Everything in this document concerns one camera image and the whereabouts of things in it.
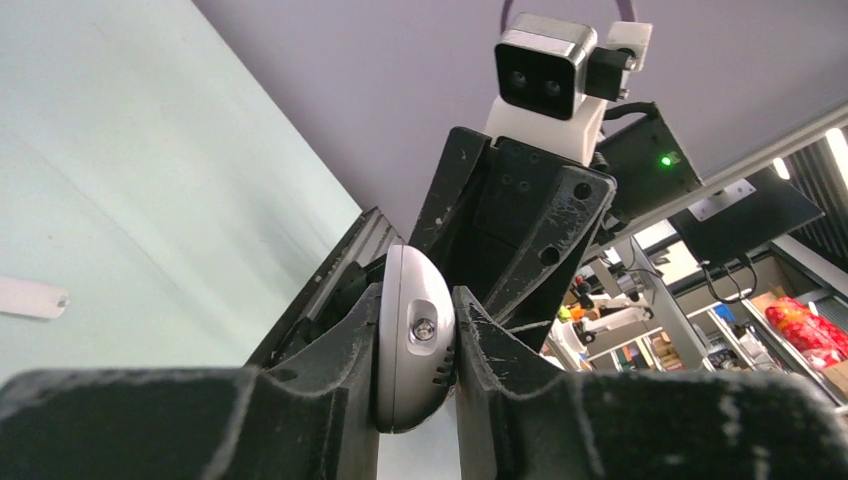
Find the white remote control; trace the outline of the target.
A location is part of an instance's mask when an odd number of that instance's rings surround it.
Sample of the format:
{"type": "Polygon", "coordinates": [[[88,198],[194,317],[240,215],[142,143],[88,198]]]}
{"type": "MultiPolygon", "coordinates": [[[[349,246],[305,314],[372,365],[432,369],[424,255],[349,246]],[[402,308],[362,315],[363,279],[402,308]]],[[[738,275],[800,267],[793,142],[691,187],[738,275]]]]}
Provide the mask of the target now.
{"type": "Polygon", "coordinates": [[[376,345],[378,478],[458,477],[456,330],[450,289],[438,268],[412,246],[390,246],[376,345]]]}

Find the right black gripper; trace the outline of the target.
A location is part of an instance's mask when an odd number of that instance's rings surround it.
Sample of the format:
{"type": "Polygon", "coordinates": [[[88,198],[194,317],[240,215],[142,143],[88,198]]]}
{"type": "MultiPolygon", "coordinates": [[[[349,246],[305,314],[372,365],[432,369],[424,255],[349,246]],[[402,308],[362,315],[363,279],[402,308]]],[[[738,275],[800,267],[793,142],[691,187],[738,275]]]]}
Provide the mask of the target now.
{"type": "MultiPolygon", "coordinates": [[[[447,136],[408,243],[429,253],[491,145],[466,127],[447,136]]],[[[541,350],[565,292],[616,191],[612,176],[508,137],[495,151],[473,208],[468,252],[505,265],[483,300],[492,320],[541,350]]]]}

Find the white battery cover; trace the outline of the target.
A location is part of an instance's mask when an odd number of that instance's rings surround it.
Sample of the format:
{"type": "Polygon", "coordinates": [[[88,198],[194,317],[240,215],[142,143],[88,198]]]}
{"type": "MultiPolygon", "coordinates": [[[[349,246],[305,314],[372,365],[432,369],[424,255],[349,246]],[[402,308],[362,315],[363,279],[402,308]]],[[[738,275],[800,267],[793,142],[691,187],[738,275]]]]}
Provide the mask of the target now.
{"type": "Polygon", "coordinates": [[[30,280],[1,277],[1,312],[28,318],[59,318],[69,304],[63,287],[30,280]]]}

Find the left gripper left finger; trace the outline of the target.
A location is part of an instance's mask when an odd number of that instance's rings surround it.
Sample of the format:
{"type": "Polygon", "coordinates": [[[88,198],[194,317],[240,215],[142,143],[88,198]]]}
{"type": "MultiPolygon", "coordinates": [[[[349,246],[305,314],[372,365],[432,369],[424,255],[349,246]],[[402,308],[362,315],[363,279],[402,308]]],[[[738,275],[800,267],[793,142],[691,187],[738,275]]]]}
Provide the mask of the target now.
{"type": "Polygon", "coordinates": [[[5,479],[372,479],[381,288],[271,369],[36,370],[1,391],[5,479]]]}

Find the black monitor on stand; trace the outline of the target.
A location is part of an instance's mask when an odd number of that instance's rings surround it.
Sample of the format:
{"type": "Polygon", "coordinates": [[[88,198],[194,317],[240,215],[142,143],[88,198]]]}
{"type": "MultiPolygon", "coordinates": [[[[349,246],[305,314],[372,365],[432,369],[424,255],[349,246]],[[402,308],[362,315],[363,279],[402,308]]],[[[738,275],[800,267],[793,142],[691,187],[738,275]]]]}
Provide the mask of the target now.
{"type": "Polygon", "coordinates": [[[718,296],[713,273],[726,272],[736,260],[751,272],[757,285],[749,254],[823,215],[820,207],[766,167],[693,203],[668,221],[704,274],[710,294],[731,305],[750,296],[742,289],[734,298],[718,296]]]}

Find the red snack bag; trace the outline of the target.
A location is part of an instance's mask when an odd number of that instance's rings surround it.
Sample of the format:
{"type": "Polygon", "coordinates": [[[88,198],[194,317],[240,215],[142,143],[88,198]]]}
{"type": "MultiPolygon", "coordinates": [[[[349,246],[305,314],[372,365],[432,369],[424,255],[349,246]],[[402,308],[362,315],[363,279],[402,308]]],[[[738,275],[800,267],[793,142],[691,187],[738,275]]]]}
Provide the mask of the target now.
{"type": "Polygon", "coordinates": [[[847,334],[790,297],[765,310],[766,319],[816,370],[847,360],[847,334]]]}

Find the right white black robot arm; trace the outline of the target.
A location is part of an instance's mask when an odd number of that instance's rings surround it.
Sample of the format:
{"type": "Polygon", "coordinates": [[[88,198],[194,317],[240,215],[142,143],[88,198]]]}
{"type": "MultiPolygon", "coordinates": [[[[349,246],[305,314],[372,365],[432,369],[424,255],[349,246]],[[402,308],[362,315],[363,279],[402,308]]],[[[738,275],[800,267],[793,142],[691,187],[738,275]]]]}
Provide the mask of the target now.
{"type": "Polygon", "coordinates": [[[447,137],[410,242],[534,350],[592,246],[701,186],[659,108],[607,113],[629,114],[588,165],[516,135],[456,127],[447,137]]]}

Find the right aluminium frame rail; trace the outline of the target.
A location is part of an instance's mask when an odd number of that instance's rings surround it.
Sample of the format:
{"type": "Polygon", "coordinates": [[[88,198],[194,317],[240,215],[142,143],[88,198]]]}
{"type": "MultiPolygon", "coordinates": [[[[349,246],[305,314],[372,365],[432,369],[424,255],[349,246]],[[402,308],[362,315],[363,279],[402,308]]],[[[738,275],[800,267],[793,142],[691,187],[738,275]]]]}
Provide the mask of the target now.
{"type": "Polygon", "coordinates": [[[334,327],[382,268],[388,247],[400,236],[372,208],[361,214],[307,280],[260,341],[246,364],[271,368],[334,327]]]}

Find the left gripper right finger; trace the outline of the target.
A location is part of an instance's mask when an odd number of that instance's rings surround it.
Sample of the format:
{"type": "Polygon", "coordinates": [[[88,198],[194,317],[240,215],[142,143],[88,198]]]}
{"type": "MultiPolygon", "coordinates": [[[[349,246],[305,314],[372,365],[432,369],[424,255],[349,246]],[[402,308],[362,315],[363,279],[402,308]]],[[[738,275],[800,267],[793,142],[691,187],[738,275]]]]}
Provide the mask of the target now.
{"type": "Polygon", "coordinates": [[[465,287],[457,416],[465,479],[843,479],[847,431],[800,377],[566,372],[465,287]]]}

